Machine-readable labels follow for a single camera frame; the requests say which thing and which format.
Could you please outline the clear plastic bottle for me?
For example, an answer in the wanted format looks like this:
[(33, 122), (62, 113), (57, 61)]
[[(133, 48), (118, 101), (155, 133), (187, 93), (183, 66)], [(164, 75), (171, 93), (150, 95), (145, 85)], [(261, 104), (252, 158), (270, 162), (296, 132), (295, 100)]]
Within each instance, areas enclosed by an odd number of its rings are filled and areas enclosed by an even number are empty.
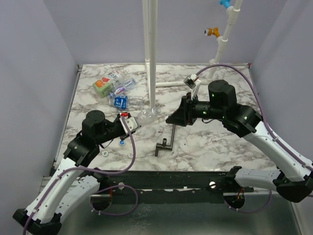
[(159, 107), (148, 108), (142, 110), (137, 116), (136, 121), (139, 126), (146, 126), (155, 122), (161, 113), (161, 109)]

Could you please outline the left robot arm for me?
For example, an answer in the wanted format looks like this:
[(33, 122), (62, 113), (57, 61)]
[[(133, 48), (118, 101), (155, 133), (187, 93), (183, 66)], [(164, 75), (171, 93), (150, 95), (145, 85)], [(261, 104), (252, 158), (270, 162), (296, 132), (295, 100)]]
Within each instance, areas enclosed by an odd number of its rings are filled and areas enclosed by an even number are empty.
[(124, 140), (140, 128), (137, 118), (120, 113), (111, 122), (99, 110), (87, 113), (82, 130), (68, 144), (64, 157), (41, 193), (13, 218), (23, 226), (23, 234), (56, 235), (65, 219), (93, 193), (104, 193), (109, 186), (106, 176), (128, 171), (102, 171), (89, 168), (103, 143)]

